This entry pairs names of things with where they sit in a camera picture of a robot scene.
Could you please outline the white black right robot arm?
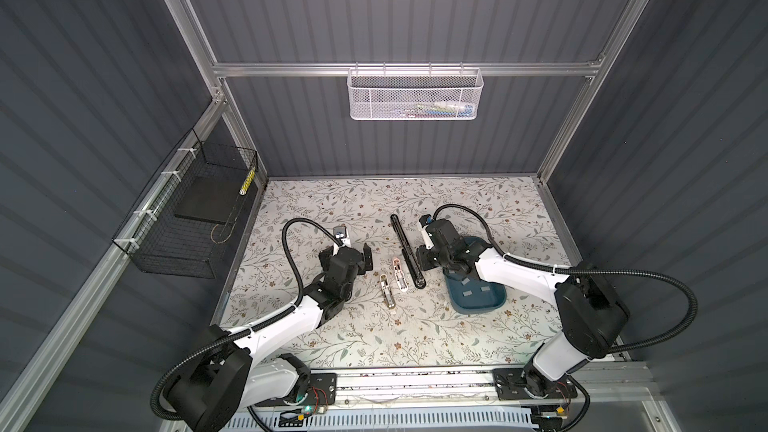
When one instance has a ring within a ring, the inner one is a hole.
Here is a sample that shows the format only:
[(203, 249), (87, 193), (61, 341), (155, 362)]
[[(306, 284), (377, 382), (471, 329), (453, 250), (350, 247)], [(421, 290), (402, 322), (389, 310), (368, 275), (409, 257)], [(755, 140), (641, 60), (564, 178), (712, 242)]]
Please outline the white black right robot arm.
[(521, 373), (536, 397), (585, 363), (610, 353), (630, 312), (600, 275), (576, 275), (572, 269), (527, 262), (503, 255), (483, 239), (467, 239), (452, 222), (424, 215), (419, 219), (424, 244), (419, 265), (441, 267), (459, 278), (500, 284), (555, 307), (561, 330), (537, 349)]

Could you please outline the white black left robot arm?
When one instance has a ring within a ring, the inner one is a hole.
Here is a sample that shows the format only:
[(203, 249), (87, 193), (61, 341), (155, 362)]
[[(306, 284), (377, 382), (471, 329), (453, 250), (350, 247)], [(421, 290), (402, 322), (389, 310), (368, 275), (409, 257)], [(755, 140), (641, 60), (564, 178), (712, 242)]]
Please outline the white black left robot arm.
[(219, 431), (241, 408), (272, 399), (303, 399), (310, 368), (291, 353), (267, 361), (295, 338), (332, 320), (351, 300), (357, 277), (373, 269), (372, 251), (333, 246), (322, 253), (321, 276), (293, 303), (238, 330), (212, 325), (210, 342), (158, 381), (150, 396), (155, 415), (194, 431)]

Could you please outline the black long stapler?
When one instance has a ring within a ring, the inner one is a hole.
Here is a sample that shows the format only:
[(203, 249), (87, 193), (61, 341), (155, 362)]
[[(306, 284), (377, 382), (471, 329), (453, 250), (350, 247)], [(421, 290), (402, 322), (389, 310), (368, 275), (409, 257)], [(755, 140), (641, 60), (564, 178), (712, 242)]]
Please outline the black long stapler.
[(417, 289), (424, 289), (427, 285), (426, 279), (416, 263), (416, 259), (413, 253), (413, 249), (405, 234), (400, 219), (397, 214), (390, 215), (390, 222), (392, 228), (401, 244), (401, 253), (405, 260), (407, 270), (410, 274), (412, 282)]

